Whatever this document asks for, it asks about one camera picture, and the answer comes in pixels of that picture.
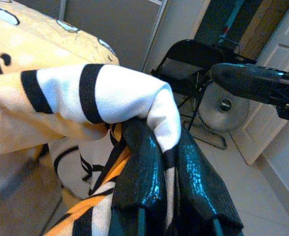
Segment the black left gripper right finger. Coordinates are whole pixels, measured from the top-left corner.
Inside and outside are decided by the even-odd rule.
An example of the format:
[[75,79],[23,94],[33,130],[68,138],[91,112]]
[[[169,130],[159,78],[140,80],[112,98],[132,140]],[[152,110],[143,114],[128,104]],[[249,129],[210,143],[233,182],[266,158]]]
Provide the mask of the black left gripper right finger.
[[175,154],[178,234],[243,235],[244,225],[225,183],[187,130],[181,132]]

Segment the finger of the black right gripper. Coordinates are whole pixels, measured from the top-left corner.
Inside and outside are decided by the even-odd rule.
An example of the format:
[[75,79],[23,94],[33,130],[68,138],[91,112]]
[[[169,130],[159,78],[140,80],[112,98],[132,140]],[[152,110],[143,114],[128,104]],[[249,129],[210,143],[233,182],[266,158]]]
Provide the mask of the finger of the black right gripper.
[[234,96],[275,105],[275,88],[280,75],[277,71],[252,64],[219,63],[211,67],[210,78]]

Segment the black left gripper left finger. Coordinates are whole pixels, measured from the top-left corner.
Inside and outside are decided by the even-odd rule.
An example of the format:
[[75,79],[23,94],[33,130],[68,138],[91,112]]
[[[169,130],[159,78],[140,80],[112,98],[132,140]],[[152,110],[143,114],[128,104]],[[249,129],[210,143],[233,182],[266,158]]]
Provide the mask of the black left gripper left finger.
[[128,120],[122,128],[131,156],[113,193],[110,235],[161,236],[167,200],[160,147],[144,120]]

